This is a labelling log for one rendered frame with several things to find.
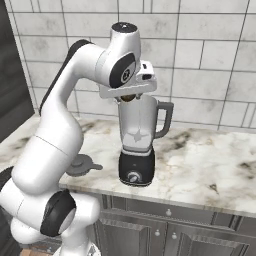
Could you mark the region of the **grey blender lid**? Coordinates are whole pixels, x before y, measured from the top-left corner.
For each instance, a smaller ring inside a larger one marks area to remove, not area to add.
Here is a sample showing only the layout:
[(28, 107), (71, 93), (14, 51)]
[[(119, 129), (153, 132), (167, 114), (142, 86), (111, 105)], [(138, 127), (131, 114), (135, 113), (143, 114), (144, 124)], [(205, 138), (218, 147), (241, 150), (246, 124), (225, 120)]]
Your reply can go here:
[(89, 173), (91, 170), (102, 170), (103, 166), (95, 164), (92, 158), (86, 154), (78, 154), (66, 173), (71, 177), (80, 177)]

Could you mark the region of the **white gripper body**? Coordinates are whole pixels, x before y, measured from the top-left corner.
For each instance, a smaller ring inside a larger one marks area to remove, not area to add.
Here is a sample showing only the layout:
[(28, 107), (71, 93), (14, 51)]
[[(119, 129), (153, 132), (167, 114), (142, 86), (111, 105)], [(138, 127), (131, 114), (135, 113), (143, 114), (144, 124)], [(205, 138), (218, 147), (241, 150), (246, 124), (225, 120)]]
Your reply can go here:
[(116, 89), (108, 88), (104, 85), (98, 85), (98, 87), (99, 87), (100, 97), (102, 99), (107, 99), (107, 98), (121, 97), (125, 95), (153, 92), (157, 89), (157, 81), (155, 79), (147, 80), (147, 81), (135, 83), (129, 86), (124, 85)]

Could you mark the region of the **grey drawer front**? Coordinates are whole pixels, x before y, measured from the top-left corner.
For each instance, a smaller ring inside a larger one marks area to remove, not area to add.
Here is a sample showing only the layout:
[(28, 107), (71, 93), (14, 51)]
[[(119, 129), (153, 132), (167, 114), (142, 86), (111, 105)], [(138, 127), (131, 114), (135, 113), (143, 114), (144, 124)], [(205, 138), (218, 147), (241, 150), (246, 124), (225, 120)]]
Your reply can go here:
[[(184, 220), (188, 222), (196, 222), (210, 224), (214, 213), (199, 209), (191, 209), (187, 207), (173, 206), (154, 202), (146, 202), (141, 200), (127, 200), (127, 209), (129, 211), (156, 215), (160, 217), (168, 217), (172, 219)], [(172, 212), (171, 216), (166, 215), (167, 209)]]
[(256, 218), (244, 217), (238, 232), (246, 236), (256, 237)]

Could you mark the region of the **dark grey tall cabinet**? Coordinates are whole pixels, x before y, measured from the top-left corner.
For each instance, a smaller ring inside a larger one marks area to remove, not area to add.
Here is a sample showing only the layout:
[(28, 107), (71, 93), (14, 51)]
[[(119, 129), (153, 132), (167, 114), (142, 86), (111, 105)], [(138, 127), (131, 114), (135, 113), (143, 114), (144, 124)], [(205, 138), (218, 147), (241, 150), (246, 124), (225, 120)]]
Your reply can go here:
[(0, 143), (34, 114), (4, 0), (0, 0)]

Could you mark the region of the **grey cupboard door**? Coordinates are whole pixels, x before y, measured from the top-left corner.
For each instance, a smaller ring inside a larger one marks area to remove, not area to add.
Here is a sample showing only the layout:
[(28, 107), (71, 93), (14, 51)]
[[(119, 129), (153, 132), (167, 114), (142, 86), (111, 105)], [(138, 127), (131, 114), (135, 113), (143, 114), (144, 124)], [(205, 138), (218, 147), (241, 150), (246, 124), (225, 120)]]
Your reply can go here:
[(256, 238), (169, 222), (164, 256), (256, 256)]
[(145, 218), (100, 218), (96, 224), (102, 256), (163, 256), (167, 223)]

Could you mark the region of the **blender with black base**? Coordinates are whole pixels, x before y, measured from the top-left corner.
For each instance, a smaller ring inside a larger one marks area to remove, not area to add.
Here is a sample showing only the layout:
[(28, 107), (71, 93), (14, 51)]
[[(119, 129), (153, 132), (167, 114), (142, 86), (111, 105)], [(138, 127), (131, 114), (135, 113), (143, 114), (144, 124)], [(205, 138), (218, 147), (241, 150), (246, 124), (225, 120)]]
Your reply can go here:
[(135, 187), (151, 184), (155, 173), (153, 141), (168, 133), (173, 109), (173, 103), (145, 94), (118, 103), (122, 143), (118, 170), (122, 183)]

